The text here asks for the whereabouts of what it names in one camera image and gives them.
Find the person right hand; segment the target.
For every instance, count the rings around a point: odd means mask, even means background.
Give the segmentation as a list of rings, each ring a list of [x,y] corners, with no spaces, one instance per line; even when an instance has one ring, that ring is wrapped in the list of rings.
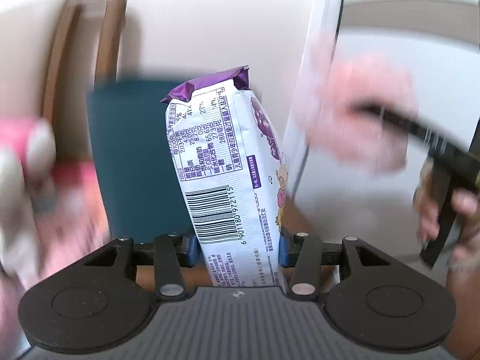
[[[446,289],[456,303],[456,321],[446,339],[447,350],[457,359],[479,358],[479,197],[455,189],[443,209],[434,199],[434,172],[426,160],[412,204],[418,212],[416,236],[420,242],[432,242],[442,226],[439,215],[460,220],[458,242],[448,258]]]

